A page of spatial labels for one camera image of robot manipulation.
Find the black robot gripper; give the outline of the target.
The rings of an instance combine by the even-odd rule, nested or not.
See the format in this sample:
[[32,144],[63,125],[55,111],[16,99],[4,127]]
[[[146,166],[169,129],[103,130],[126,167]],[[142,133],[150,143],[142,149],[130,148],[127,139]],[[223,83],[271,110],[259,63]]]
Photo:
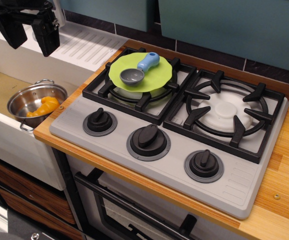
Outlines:
[[28,39],[23,24],[31,24],[44,57],[60,46],[59,24],[50,1],[0,0],[0,32],[13,49]]

